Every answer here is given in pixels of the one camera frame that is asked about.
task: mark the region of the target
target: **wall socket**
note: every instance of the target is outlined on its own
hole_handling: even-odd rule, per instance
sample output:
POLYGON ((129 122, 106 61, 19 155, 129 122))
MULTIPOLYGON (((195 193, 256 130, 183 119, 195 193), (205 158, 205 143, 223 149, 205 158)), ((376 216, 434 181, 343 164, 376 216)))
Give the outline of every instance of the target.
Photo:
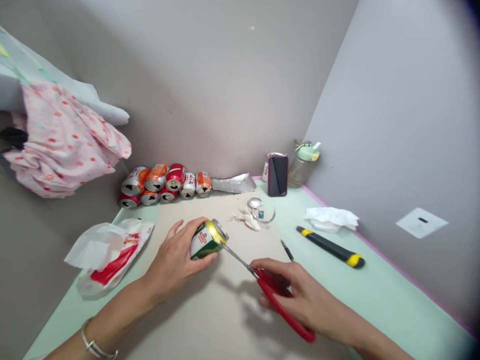
POLYGON ((448 224, 447 221, 417 207, 396 223, 417 239, 422 239, 448 224))

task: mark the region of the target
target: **red scissor handle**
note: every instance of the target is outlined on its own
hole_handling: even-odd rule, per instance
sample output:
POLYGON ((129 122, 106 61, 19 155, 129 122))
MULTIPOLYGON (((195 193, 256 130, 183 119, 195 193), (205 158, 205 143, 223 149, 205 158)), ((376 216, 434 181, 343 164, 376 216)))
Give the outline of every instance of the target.
POLYGON ((258 285, 265 293, 265 296, 275 307, 276 311, 281 315, 282 318, 300 335, 307 343, 315 342, 316 335, 315 332, 305 326, 303 326, 297 319, 295 319, 290 313, 285 310, 285 308, 280 304, 280 302, 275 298, 274 294, 291 298, 293 297, 292 293, 285 287, 281 287, 265 275, 264 271, 261 269, 256 269, 255 273, 258 275, 258 285))

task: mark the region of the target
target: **green bottle cap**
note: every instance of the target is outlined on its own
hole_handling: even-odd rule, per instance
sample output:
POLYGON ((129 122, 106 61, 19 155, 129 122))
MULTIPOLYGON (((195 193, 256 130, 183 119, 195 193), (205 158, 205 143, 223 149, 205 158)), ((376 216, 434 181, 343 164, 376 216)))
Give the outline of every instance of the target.
POLYGON ((298 157, 304 161, 314 162, 319 159, 320 152, 317 150, 320 143, 317 142, 315 146, 302 146, 298 149, 298 157))

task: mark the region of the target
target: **gray wall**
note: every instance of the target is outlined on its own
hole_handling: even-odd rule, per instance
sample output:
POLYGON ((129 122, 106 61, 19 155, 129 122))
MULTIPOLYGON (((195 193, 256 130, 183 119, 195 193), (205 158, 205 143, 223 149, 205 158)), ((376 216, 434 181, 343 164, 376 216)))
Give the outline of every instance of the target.
POLYGON ((302 137, 358 0, 46 0, 80 80, 126 109, 129 168, 259 175, 302 137))
POLYGON ((359 216, 360 233, 471 324, 480 62, 461 15, 436 0, 360 1, 305 138, 322 142, 307 186, 359 216), (416 207, 449 225, 416 239, 395 225, 416 207))
MULTIPOLYGON (((30 1, 3 2, 0 24, 13 36, 73 75, 42 15, 30 1)), ((0 112, 0 129, 11 126, 0 112)), ((0 143, 0 149, 7 146, 0 143)), ((78 271, 63 262, 87 228, 111 222, 119 208, 117 172, 86 183, 75 196, 46 200, 15 180, 9 163, 0 160, 0 358, 21 359, 72 284, 78 271)))

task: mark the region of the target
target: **left hand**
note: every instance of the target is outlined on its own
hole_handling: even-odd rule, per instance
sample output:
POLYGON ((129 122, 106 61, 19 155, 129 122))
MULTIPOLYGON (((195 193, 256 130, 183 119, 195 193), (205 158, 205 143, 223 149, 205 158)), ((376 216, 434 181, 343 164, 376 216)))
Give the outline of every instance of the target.
POLYGON ((190 260, 192 237, 198 227, 208 220, 206 217, 196 218, 189 221, 180 231, 183 220, 171 227, 155 259, 140 279, 152 306, 166 301, 182 288, 191 276, 207 269, 218 258, 219 253, 216 252, 200 260, 190 260))

